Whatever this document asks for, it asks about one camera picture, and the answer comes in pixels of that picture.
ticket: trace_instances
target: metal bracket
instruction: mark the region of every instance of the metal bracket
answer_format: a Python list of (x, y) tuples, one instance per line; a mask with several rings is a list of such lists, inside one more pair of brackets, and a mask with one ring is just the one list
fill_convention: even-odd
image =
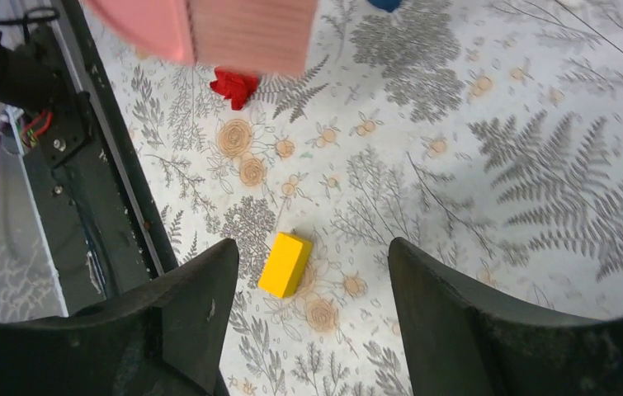
[(87, 94), (74, 93), (75, 86), (61, 47), (49, 26), (37, 27), (32, 32), (31, 43), (20, 45), (15, 51), (51, 67), (68, 88), (54, 99), (49, 109), (53, 112), (51, 126), (39, 137), (38, 147), (44, 154), (46, 164), (56, 168), (87, 142), (92, 119), (90, 102), (81, 97)]

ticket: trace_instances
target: yellow block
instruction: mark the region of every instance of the yellow block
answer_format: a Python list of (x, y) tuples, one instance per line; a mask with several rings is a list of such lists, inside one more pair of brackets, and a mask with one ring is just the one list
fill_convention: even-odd
[(296, 292), (314, 244), (288, 233), (278, 233), (258, 287), (281, 299)]

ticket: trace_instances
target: red object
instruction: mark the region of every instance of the red object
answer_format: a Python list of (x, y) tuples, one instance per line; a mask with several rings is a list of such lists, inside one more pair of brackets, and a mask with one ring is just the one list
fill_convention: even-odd
[(231, 100), (231, 109), (241, 110), (258, 85), (257, 76), (227, 72), (222, 68), (215, 68), (216, 81), (209, 83), (211, 90), (220, 94), (224, 99)]
[(34, 132), (33, 138), (36, 139), (39, 136), (43, 135), (44, 132), (51, 126), (51, 121), (54, 119), (54, 113), (51, 111), (43, 110), (34, 120), (32, 120), (29, 124), (25, 126), (20, 134), (20, 140), (25, 144), (26, 147), (30, 148), (31, 143), (27, 143), (26, 135), (29, 130), (37, 128)]

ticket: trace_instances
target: orange flower print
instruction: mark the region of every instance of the orange flower print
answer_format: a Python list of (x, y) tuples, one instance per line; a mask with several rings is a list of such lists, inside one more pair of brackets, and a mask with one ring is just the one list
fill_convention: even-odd
[(547, 98), (550, 100), (551, 104), (553, 104), (555, 107), (559, 107), (559, 104), (564, 101), (566, 97), (560, 90), (552, 87), (550, 88), (550, 92)]
[(367, 136), (377, 130), (377, 125), (383, 125), (384, 121), (377, 120), (379, 109), (374, 109), (369, 115), (358, 111), (360, 116), (360, 124), (350, 129), (350, 136), (357, 134), (359, 136)]
[(257, 389), (257, 387), (253, 386), (253, 384), (251, 384), (246, 378), (243, 382), (243, 388), (241, 389), (243, 393), (255, 396), (255, 389)]
[(331, 190), (336, 189), (340, 191), (340, 182), (337, 177), (323, 175), (323, 181), (319, 181), (319, 184), (326, 190), (326, 198), (331, 197)]
[(525, 63), (522, 66), (511, 68), (510, 78), (526, 86), (527, 80), (532, 80), (532, 76), (530, 75), (530, 59), (525, 58)]
[(356, 273), (354, 276), (343, 276), (342, 288), (353, 299), (362, 297), (367, 293), (367, 283), (360, 278), (359, 273)]
[(426, 149), (425, 155), (429, 158), (438, 158), (449, 148), (447, 138), (442, 134), (436, 138), (422, 138), (422, 146)]
[(566, 99), (564, 93), (554, 87), (550, 87), (549, 90), (540, 94), (540, 103), (551, 104), (554, 107), (559, 107), (564, 99)]
[(294, 154), (294, 143), (289, 140), (289, 137), (283, 137), (275, 142), (275, 151), (277, 156), (282, 159), (287, 159)]
[(469, 88), (467, 102), (471, 103), (476, 97), (482, 97), (493, 88), (493, 80), (483, 73), (477, 76)]
[(151, 54), (148, 51), (139, 47), (135, 47), (134, 52), (136, 53), (136, 58), (138, 58), (139, 60), (146, 60), (151, 57)]
[(282, 200), (290, 200), (297, 196), (310, 200), (304, 191), (299, 188), (299, 182), (303, 181), (308, 175), (308, 173), (295, 173), (290, 175), (287, 181), (282, 183)]
[(337, 144), (337, 135), (340, 133), (340, 129), (335, 126), (337, 123), (337, 117), (333, 117), (331, 122), (327, 125), (321, 125), (320, 123), (316, 123), (316, 132), (319, 134), (317, 137), (313, 139), (309, 139), (306, 141), (307, 144), (321, 149), (330, 144)]

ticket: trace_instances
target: floral tablecloth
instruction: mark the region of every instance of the floral tablecloth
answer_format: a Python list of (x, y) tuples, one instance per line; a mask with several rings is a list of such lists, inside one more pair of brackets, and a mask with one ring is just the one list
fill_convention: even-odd
[[(386, 248), (404, 237), (510, 295), (623, 315), (623, 2), (321, 0), (300, 79), (242, 111), (87, 12), (181, 261), (235, 238), (232, 394), (411, 394)], [(315, 247), (256, 287), (277, 231)]]

